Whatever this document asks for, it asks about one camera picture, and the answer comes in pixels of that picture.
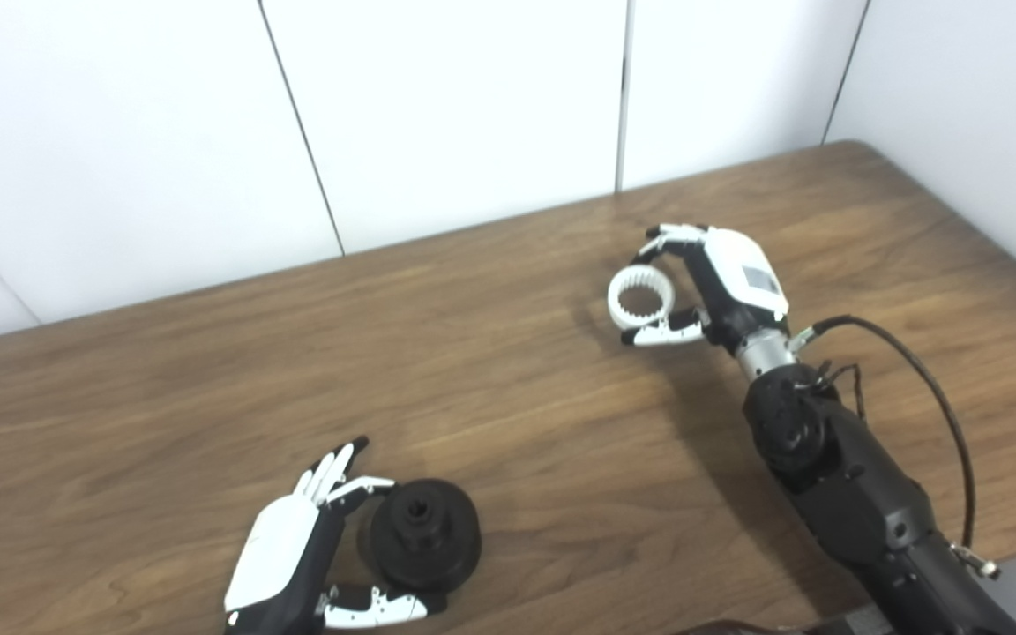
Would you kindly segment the white and black right hand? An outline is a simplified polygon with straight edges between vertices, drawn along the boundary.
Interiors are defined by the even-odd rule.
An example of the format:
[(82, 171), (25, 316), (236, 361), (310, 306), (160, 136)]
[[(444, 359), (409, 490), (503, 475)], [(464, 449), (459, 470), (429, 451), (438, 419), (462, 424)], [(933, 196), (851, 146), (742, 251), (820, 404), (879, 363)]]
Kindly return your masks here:
[[(652, 262), (681, 258), (702, 303), (675, 307), (675, 289)], [(673, 346), (706, 340), (736, 354), (766, 331), (789, 337), (787, 297), (757, 242), (706, 225), (661, 224), (606, 292), (610, 320), (628, 346)]]

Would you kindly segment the white and black left hand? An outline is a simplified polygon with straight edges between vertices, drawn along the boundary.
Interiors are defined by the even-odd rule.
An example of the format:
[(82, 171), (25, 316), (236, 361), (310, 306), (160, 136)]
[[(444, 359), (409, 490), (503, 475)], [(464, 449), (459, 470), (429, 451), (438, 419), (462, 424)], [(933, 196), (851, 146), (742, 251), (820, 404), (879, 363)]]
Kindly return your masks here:
[(351, 439), (307, 467), (293, 490), (257, 515), (223, 596), (226, 634), (377, 630), (444, 612), (444, 594), (327, 582), (347, 518), (395, 480), (350, 477), (370, 443)]

